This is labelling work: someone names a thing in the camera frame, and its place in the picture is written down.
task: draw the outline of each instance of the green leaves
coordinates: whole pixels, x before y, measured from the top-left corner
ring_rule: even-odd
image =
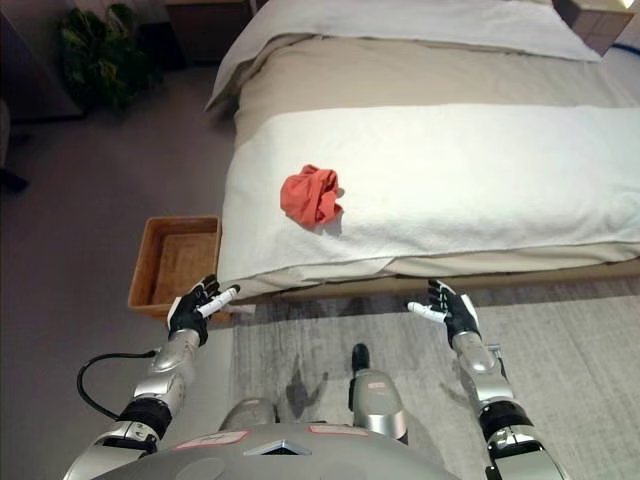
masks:
[[[162,81],[162,73],[136,46],[134,12],[113,4],[106,21],[77,8],[60,22],[61,70],[73,98],[92,107],[127,107],[140,91]]]

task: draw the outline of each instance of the wicker tray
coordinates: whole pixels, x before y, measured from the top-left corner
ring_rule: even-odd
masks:
[[[144,228],[129,308],[165,321],[173,300],[218,268],[218,217],[154,217]],[[229,314],[216,313],[217,321]]]

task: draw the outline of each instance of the red cloth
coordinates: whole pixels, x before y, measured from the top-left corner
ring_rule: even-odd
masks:
[[[329,223],[342,212],[336,204],[338,174],[305,165],[298,175],[291,175],[280,189],[280,208],[307,228]]]

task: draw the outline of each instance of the carpet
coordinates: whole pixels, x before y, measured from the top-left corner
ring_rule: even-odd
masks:
[[[483,338],[547,446],[578,480],[640,472],[640,280],[468,292]],[[234,323],[234,401],[264,396],[283,422],[350,423],[350,355],[396,383],[410,448],[464,480],[485,480],[485,444],[443,327],[404,312],[425,295],[260,305]]]

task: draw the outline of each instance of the bed frame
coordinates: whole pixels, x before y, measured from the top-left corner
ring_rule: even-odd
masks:
[[[440,277],[456,289],[523,287],[554,283],[593,282],[640,277],[640,257],[625,262],[603,263],[587,267],[542,270],[518,273],[492,273]],[[239,305],[255,303],[286,303],[322,298],[358,297],[379,294],[407,294],[422,292],[426,278],[390,276],[348,282],[326,282],[312,287],[295,288],[244,298]]]

